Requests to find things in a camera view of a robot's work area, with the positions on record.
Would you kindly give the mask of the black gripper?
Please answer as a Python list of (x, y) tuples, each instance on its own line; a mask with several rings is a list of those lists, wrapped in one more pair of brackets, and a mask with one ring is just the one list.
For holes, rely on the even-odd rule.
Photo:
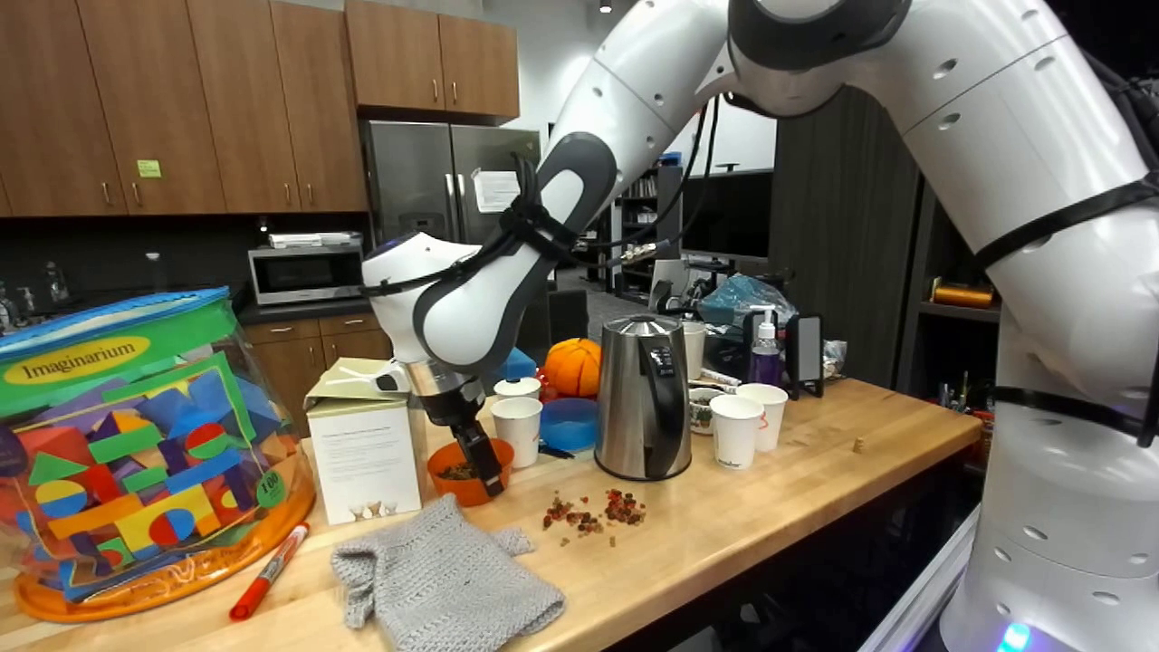
[(478, 402), (467, 399), (462, 390), (441, 390), (441, 393), (424, 393), (421, 410), (429, 411), (432, 425), (453, 429), (470, 472), (462, 495), (470, 502), (484, 502), (500, 495), (506, 490), (502, 462), (494, 448), (494, 439), (478, 425)]

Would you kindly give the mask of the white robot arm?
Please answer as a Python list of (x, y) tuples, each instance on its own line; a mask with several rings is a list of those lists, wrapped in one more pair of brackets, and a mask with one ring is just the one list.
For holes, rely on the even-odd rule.
[(1047, 0), (639, 0), (570, 91), (484, 247), (365, 260), (421, 406), (484, 462), (467, 387), (552, 260), (729, 97), (781, 122), (792, 179), (933, 192), (1000, 294), (994, 444), (945, 652), (1159, 652), (1155, 130)]

